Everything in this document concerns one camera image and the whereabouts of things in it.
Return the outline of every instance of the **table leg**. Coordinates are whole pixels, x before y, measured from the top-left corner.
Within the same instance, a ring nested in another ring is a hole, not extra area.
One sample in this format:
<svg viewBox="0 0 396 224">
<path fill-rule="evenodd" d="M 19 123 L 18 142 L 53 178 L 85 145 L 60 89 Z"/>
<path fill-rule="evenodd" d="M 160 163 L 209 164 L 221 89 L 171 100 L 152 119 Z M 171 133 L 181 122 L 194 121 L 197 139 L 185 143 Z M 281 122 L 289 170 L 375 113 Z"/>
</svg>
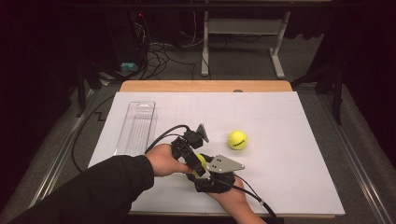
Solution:
<svg viewBox="0 0 396 224">
<path fill-rule="evenodd" d="M 289 11 L 285 12 L 282 24 L 279 27 L 279 32 L 278 32 L 278 35 L 277 35 L 276 46 L 274 48 L 270 48 L 271 59 L 272 59 L 273 64 L 274 64 L 274 68 L 275 68 L 275 71 L 276 71 L 276 76 L 279 79 L 284 79 L 285 78 L 285 74 L 283 73 L 283 69 L 282 69 L 282 66 L 280 64 L 280 60 L 279 60 L 279 57 L 277 56 L 277 54 L 279 53 L 280 44 L 282 43 L 282 39 L 283 39 L 283 35 L 285 34 L 286 27 L 288 26 L 289 16 L 290 16 L 290 12 Z"/>
<path fill-rule="evenodd" d="M 209 12 L 205 12 L 205 27 L 204 27 L 204 49 L 202 52 L 201 75 L 207 77 L 209 75 L 209 48 L 207 46 L 207 39 L 209 38 L 209 28 L 207 27 L 207 20 L 209 20 Z"/>
</svg>

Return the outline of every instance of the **black sleeve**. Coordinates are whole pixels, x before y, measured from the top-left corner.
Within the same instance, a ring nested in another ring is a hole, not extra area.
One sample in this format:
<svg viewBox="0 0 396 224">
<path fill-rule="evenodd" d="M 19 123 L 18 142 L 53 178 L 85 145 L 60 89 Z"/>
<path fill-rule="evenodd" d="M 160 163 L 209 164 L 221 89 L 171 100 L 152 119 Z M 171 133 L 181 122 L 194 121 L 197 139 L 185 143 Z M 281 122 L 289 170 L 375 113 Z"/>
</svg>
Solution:
<svg viewBox="0 0 396 224">
<path fill-rule="evenodd" d="M 10 223 L 121 223 L 154 185 L 145 156 L 114 156 L 82 172 Z"/>
</svg>

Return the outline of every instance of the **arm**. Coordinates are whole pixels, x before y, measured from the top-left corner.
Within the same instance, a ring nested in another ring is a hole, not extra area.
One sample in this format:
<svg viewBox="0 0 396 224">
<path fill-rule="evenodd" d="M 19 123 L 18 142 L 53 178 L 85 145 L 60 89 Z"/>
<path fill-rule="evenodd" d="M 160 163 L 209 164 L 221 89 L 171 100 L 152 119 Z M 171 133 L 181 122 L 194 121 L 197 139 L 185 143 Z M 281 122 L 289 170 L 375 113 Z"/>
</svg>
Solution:
<svg viewBox="0 0 396 224">
<path fill-rule="evenodd" d="M 237 187 L 243 188 L 242 180 L 235 178 Z M 207 193 L 210 197 L 218 201 L 221 207 L 230 214 L 238 224 L 265 224 L 265 221 L 258 217 L 250 208 L 245 192 L 238 189 L 230 189 L 224 193 Z"/>
<path fill-rule="evenodd" d="M 10 223 L 121 223 L 131 204 L 154 184 L 154 176 L 190 169 L 169 145 L 146 156 L 115 156 L 85 170 Z"/>
</svg>

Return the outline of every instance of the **wooden edge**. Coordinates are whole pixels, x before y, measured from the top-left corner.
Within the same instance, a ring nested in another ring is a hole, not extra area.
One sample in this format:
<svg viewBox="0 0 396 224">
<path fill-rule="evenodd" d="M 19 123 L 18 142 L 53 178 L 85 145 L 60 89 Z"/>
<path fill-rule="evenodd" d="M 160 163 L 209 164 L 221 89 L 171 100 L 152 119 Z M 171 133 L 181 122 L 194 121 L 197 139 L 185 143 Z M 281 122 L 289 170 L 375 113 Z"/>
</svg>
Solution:
<svg viewBox="0 0 396 224">
<path fill-rule="evenodd" d="M 163 217 L 229 217 L 227 213 L 165 213 L 165 212 L 135 212 L 130 211 L 130 216 L 163 216 Z M 271 217 L 269 214 L 257 214 L 259 217 Z M 335 218 L 339 215 L 328 214 L 277 214 L 277 217 L 303 217 L 303 218 Z"/>
<path fill-rule="evenodd" d="M 129 80 L 120 91 L 227 92 L 292 91 L 285 80 Z"/>
</svg>

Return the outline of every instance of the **table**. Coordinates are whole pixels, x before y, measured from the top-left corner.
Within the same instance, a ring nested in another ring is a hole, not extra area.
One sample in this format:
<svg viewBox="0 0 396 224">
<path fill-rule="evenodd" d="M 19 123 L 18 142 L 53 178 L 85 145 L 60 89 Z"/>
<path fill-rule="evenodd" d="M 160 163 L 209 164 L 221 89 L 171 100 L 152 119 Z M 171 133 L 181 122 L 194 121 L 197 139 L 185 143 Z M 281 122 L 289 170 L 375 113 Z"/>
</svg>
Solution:
<svg viewBox="0 0 396 224">
<path fill-rule="evenodd" d="M 332 0 L 249 0 L 251 2 L 331 2 Z M 234 0 L 220 0 L 220 2 L 234 2 Z M 273 62 L 276 76 L 279 79 L 284 79 L 282 65 L 278 58 L 280 45 L 282 43 L 283 35 L 289 22 L 290 11 L 285 11 L 283 18 L 278 20 L 252 20 L 252 19 L 209 19 L 208 11 L 205 12 L 204 17 L 204 47 L 202 52 L 201 74 L 203 77 L 209 75 L 209 48 L 208 37 L 209 34 L 243 34 L 243 35 L 276 35 L 276 44 L 273 48 L 269 48 L 271 60 Z"/>
<path fill-rule="evenodd" d="M 203 120 L 210 142 L 199 152 L 207 155 L 221 152 L 245 164 L 247 169 L 240 174 L 279 217 L 334 217 L 345 213 L 298 96 L 286 81 L 127 81 L 114 99 L 90 166 L 113 155 L 128 103 L 147 99 L 159 107 L 156 135 L 178 122 L 188 123 L 194 129 Z M 234 110 L 235 114 L 230 113 L 232 104 L 228 102 L 241 105 Z M 256 104 L 252 112 L 249 105 L 254 102 L 262 103 Z M 249 145 L 242 151 L 227 149 L 221 140 L 235 123 L 250 137 Z M 169 197 L 185 200 L 169 203 L 172 201 Z M 248 201 L 253 211 L 268 216 L 257 202 Z M 133 203 L 132 212 L 226 215 L 216 202 L 196 192 L 182 174 L 156 178 L 155 186 Z"/>
</svg>

